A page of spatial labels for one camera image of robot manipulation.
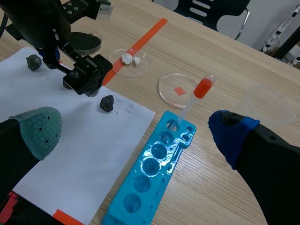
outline black chair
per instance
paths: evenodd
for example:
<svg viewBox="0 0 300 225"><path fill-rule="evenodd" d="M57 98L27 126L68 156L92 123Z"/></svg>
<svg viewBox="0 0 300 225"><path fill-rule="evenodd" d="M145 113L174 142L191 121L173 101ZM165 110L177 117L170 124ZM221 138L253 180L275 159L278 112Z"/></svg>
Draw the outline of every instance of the black chair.
<svg viewBox="0 0 300 225"><path fill-rule="evenodd" d="M211 29L217 30L217 22L224 15L239 16L244 10L247 11L244 23L235 38L238 39L242 34L250 11L247 9L247 5L250 0L179 0L177 8L174 12L179 13L185 17L191 17L203 23Z"/></svg>

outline perforated green pad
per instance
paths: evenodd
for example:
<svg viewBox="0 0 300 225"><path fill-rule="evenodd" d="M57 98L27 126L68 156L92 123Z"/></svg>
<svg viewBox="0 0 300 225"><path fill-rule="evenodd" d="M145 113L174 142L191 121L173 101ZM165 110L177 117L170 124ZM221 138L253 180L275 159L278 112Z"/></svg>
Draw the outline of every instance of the perforated green pad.
<svg viewBox="0 0 300 225"><path fill-rule="evenodd" d="M61 134L60 112L52 107L12 116L20 124L22 138L32 155L43 160L57 145Z"/></svg>

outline wooden table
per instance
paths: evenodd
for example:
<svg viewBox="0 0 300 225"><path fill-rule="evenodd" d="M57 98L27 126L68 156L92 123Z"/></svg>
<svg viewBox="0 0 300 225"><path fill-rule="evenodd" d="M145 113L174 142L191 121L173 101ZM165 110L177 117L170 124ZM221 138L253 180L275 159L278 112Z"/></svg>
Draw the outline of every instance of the wooden table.
<svg viewBox="0 0 300 225"><path fill-rule="evenodd" d="M143 48L151 59L148 74L129 79L115 76L107 85L133 101L157 112L143 139L116 180L91 224L98 225L108 205L136 160L164 111L179 113L158 94L158 81L170 72L184 73L195 81L213 74L217 81L202 105L187 119L197 126L191 146L183 151L152 224L154 225L265 225L264 216L249 187L216 148L208 117L216 110L230 110L251 86L265 84L280 91L300 115L300 71L193 22L149 0L111 0L109 21L83 18L73 30L101 34L100 54L109 58L120 48L131 47L160 18L169 22ZM6 32L0 39L0 60L27 46ZM67 66L71 61L62 57ZM275 130L290 144L300 146L300 123Z"/></svg>

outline dark rock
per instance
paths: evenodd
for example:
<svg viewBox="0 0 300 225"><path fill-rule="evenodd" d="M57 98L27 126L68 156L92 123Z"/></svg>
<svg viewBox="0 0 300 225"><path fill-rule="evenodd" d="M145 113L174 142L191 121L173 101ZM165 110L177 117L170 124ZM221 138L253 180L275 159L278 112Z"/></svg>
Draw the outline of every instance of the dark rock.
<svg viewBox="0 0 300 225"><path fill-rule="evenodd" d="M101 102L100 102L100 107L107 113L112 111L113 110L113 96L108 95L108 96L102 98Z"/></svg>
<svg viewBox="0 0 300 225"><path fill-rule="evenodd" d="M31 71L38 69L42 64L42 60L37 55L31 55L27 57L26 60L27 66Z"/></svg>

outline blue test tube rack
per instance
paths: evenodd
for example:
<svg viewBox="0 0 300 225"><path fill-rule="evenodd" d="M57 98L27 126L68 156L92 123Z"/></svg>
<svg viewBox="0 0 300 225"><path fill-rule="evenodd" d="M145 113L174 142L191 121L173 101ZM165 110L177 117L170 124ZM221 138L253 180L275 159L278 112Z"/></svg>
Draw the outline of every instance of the blue test tube rack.
<svg viewBox="0 0 300 225"><path fill-rule="evenodd" d="M196 126L165 112L111 202L101 225L150 225L178 159L192 142Z"/></svg>

